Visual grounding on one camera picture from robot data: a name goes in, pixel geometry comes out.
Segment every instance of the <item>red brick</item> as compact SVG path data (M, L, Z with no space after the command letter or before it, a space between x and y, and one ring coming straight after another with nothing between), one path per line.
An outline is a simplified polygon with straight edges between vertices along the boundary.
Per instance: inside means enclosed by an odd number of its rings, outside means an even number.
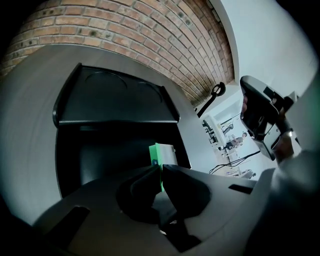
M91 18L89 22L90 27L98 28L105 30L107 27L108 22L103 20L103 19L98 19L98 18Z
M94 18L100 18L100 19L104 19L112 22L117 22L117 23L120 22L122 19L122 16L116 13L112 13L106 10L94 9L94 8L85 8L83 15L94 17Z
M20 58L15 58L11 61L11 64L12 65L18 65L20 62L22 62L27 56L24 56L24 57L20 57Z
M175 3L171 2L170 0L164 1L164 2L165 2L165 6L169 8L169 10L174 12L176 15L180 14L184 16L184 14L181 12L181 9Z
M129 47L131 42L132 42L130 39L125 38L125 37L121 37L121 36L118 36L118 35L115 35L113 37L112 41L114 43L118 44L118 45L122 45L122 46L125 46L125 47Z
M209 68L211 73L213 71L215 71L214 66L212 65L212 63L210 62L210 59L207 56L203 60L204 60L205 64L207 65L207 67Z
M174 36L171 36L169 38L169 42L175 47L177 48L186 58L189 58L191 56L190 52L188 51L188 49L186 47L184 47L184 45L178 40L176 39Z
M46 8L51 8L51 7L57 7L60 5L60 0L50 0L46 2L45 7Z
M41 36L39 37L39 44L52 44L54 42L54 39L52 36Z
M164 49L160 49L158 52L163 58L165 58L168 62L174 65L177 69L181 67L181 63L169 52Z
M216 50L216 47L215 47L215 44L214 42L212 41L212 39L210 38L210 40L207 42L209 47L210 47L210 50L213 52L214 50Z
M153 21L152 19L150 19L147 16L141 16L139 21L151 29L153 29L155 27L155 25L157 24L155 21Z
M216 81L214 80L212 74L210 73L210 70L208 69L207 65L204 64L201 68L202 68L203 71L205 72L205 74L206 74L206 76L208 77L210 83L211 83L211 84L215 84Z
M191 17L194 12L191 10L191 8L183 1L181 1L178 6L180 7L180 9L189 17Z
M41 10L38 12L38 18L62 15L65 12L65 9L65 7L54 7L50 9Z
M110 1L101 1L99 4L98 4L98 7L99 8L102 8L102 9L105 9L105 10L108 10L108 11L116 11L119 9L120 5L117 4L117 3L114 3L114 2L110 2Z
M220 61L220 56L219 56L219 53L218 53L217 49L213 50L212 53L213 53L213 56L214 56L217 64L220 65L221 61Z
M101 44L101 39L86 37L84 38L83 44L98 47Z
M153 53L151 50L149 50L147 47L145 47L141 44L132 42L131 49L137 51L138 53L141 53L142 55L144 55L152 60L154 60L155 62L159 62L161 60L160 56Z
M82 44L83 41L83 37L73 35L56 35L53 37L53 42L55 44Z
M205 93L205 89L201 86L201 84L198 82L198 80L190 73L187 72L185 74L185 76L192 82L192 84L194 85L194 87L192 87L203 99L205 99L204 97L204 93Z
M192 46L192 43L189 41L189 39L183 34L179 37L179 41L187 48L189 49Z
M181 56L179 61L192 73L195 74L196 70L195 68L190 64L189 60L185 56Z
M199 64L194 66L195 70L200 74L200 76L203 78L206 86L207 86L207 91L210 91L210 87L212 86L212 83L210 82L210 80L208 79L206 73L203 71L203 69L201 68L201 66Z
M117 11L119 14L122 14L124 16L130 17L134 20L139 21L142 17L142 14L137 12L136 10L132 10L131 8L120 6L120 8Z
M89 24L89 18L84 17L57 17L55 20L55 24L57 25L82 25L86 26Z
M41 46L31 47L31 48L25 48L23 50L19 50L19 51L16 52L16 57L22 57L22 56L27 56L27 55L33 54L35 51L37 51L41 47L42 47L42 45Z
M163 25L167 30L169 30L172 34L175 35L176 38L181 36L180 30L167 18L165 18L163 15L161 15L158 12L154 12L151 15L151 18L159 22L161 25Z
M202 58L207 57L207 54L206 54L205 50L202 47L200 47L198 49L198 52L199 52L199 54L201 55Z
M179 68L179 71L184 74L185 76L187 75L187 73L189 72L183 65Z
M165 39L168 39L171 36L171 33L159 24L157 24L153 30Z
M146 47L150 48L151 50L155 51L155 52L158 51L159 48L160 48L159 45L155 44L154 42L152 42L152 41L149 40L149 39L146 39L146 40L145 40L144 45L145 45Z
M96 30L93 30L93 29L87 28L87 27L80 27L78 29L78 35L89 36L92 31L96 31Z
M203 16L200 20L207 31L212 29L210 22L208 21L208 19L205 16Z
M169 53L171 53L174 57L176 57L178 60L181 58L182 54L174 47L172 46L169 50Z
M124 4L126 6L131 6L134 2L134 0L113 0L113 1Z
M136 22L131 18L124 18L121 24L133 30L139 30L142 26L141 23Z
M157 2L155 0L141 0L141 2L144 2L148 6L153 7L156 9L158 12L162 13L165 15L168 12L168 9L160 2Z
M134 51L132 51L132 50L130 50L128 48L121 47L121 46L118 46L115 49L115 52L118 53L118 54L125 55L125 56L127 56L127 57L129 57L131 59L134 59L137 56L137 54Z
M64 35L74 35L77 32L76 26L62 26L60 30L60 34Z
M208 57L211 58L213 56L213 53L212 53L209 45L207 44L206 40L203 37L201 37L199 39L199 42L201 43L201 45L202 45L203 49L205 50L206 54L208 55Z
M201 32L201 34L203 35L205 40L209 40L210 39L210 35L209 35L207 29L205 28L205 26L200 21L200 19L196 15L193 15L191 17L191 20L196 25L196 27L199 29L199 31Z
M66 15L81 15L83 12L84 8L83 7L67 7L65 10Z
M141 62L141 63L143 63L143 64L145 64L145 65L147 65L147 66L148 66L148 64L150 63L150 59L149 59L149 58L146 58L146 57L144 57L144 56L142 56L142 55L140 55L140 54L138 54L135 59L136 59L138 62Z
M133 8L135 8L136 10L138 10L148 16L153 12L152 8L146 6L145 4L138 2L138 1L135 3Z
M38 28L33 32L34 37L38 36L46 36L46 35L56 35L59 34L60 27L59 26L51 26L51 27L44 27Z
M101 48L114 52L118 46L109 42L102 42Z
M43 18L41 20L41 26L51 26L55 23L55 18L54 17L49 17L49 18Z
M106 40L111 40L113 38L114 33L110 32L110 31L104 31L101 34L101 38L102 39L106 39Z
M200 66L203 66L205 64L203 58L200 56L199 52L194 46L191 46L189 48L189 51L195 57L196 61L200 64Z
M36 29L36 28L39 28L40 27L40 20L34 20L34 21L31 21L31 22L28 22L26 24L24 24L20 31L21 32L24 32L24 31L27 31L27 30L33 30L33 29Z
M124 36L126 36L128 38L131 38L133 40L136 40L136 41L138 41L140 43L143 43L145 41L145 39L146 39L144 36L134 32L134 31L132 31L132 30L130 30L128 28L125 28L123 26L116 25L116 24L113 24L113 23L109 24L108 30L110 30L112 32L116 32L116 33L118 33L120 35L124 35Z
M191 32L195 35L195 37L197 39L202 37L202 34L200 33L199 29L197 29L195 24L189 25L189 29L191 30Z
M157 64L157 63L155 63L153 61L151 61L149 63L149 67L154 69L154 70L156 70L156 71L158 71L160 74L165 75L167 78L171 77L171 73L170 73L169 70L163 68L162 66L160 66L159 64Z
M194 36L194 34L186 25L183 24L180 27L180 30L190 40L190 42L194 45L196 49L198 49L201 46L198 39Z
M159 64L167 70L170 70L172 68L172 65L165 59L162 59Z
M192 12L195 13L195 15L197 15L199 18L201 18L204 15L201 9L199 8L199 6L196 4L196 2L201 2L201 1L195 1L195 0L183 0L183 1L185 5L187 5L192 10Z
M180 20L180 18L175 15L172 11L169 11L166 16L168 17L168 19L170 21L172 21L178 28L181 26L182 21Z
M164 40L160 35L154 33L153 31L151 31L148 28L143 27L140 30L140 33L147 36L148 38L150 38L151 40L157 42L159 45L161 45L163 48L165 48L166 50L169 50L171 45L170 43L168 43L166 40Z
M62 0L62 5L96 6L98 0Z
M190 61L190 63L191 63L193 66L195 66L195 65L198 64L198 62L196 61L195 57L193 57L193 56L191 56L191 57L189 58L189 61Z

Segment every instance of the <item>white wall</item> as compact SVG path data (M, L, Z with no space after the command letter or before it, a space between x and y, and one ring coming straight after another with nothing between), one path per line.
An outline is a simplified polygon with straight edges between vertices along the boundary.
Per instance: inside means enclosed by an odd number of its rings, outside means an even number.
M229 114L235 116L236 115L235 112L237 112L237 114L238 114L241 110L240 102L242 103L242 100L243 100L243 94L242 94L240 87L235 83L235 81L232 81L226 86L226 90L225 90L224 95L215 98L215 100L211 103L211 105L202 114L200 119L203 120L208 115L215 117L219 113L221 113L223 111L225 112L226 110L231 109L231 108L232 108L232 110L230 111ZM238 106L238 109L236 109L234 112L234 108L232 106L235 103L238 103L239 106ZM205 105L205 102L200 104L197 107L196 112L198 113L204 105Z
M250 75L283 96L300 96L318 58L300 27L275 0L210 0L231 47L235 82Z
M232 134L236 137L241 137L243 132L247 132L245 126L242 124L241 120L235 120L233 122L233 129L227 133L228 136L231 136ZM252 153L255 153L259 151L258 146L256 143L251 139L249 136L247 136L244 141L243 145L238 147L236 149L238 158L243 158L247 155L250 155ZM244 163L239 165L239 168L241 171L245 171L247 169L251 169L254 173L256 173L256 176L253 177L253 180L258 180L260 178L261 173L269 168L275 168L277 167L277 162L272 161L268 157L264 156L261 153L258 153L256 155L253 155L249 157L247 160L244 161Z

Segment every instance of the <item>black slot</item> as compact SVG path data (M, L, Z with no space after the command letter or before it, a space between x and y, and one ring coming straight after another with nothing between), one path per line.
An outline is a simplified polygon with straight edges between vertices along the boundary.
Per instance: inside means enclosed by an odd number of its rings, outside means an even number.
M236 184L232 184L231 186L229 186L229 189L239 191L242 193L246 193L249 195L251 194L251 192L253 190L253 188L251 188L251 187L240 186L240 185L236 185Z

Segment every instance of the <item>gray surface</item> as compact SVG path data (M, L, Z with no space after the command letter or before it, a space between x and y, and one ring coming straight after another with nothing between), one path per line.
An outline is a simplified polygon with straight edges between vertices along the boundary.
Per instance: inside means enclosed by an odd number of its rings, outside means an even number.
M191 167L216 166L205 131L183 95L167 77L106 50L48 45L16 66L0 86L0 192L10 211L33 224L60 199L56 177L56 98L76 64L107 68L165 86L179 114L177 124Z
M248 200L234 212L230 220L213 232L199 246L194 247L183 256L243 255L253 228L260 219L271 191L271 180L275 169L265 170L257 181Z
M285 113L303 150L316 151L320 148L319 84L318 72L302 97Z
M90 213L68 246L69 252L81 256L175 255L178 251L160 233L157 224L130 219L116 200L120 184L148 168L117 173L85 184L46 211L34 228L46 234L75 206L84 206Z

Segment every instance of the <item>gray panel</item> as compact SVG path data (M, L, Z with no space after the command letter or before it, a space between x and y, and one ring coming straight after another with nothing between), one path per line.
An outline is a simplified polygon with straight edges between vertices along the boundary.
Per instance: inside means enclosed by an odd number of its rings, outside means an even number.
M63 84L79 62L165 86L180 114L177 126L191 167L208 172L216 166L214 152L192 105L167 77L106 50L48 45L17 65L0 88L0 192L15 216L32 225L61 199L52 111Z

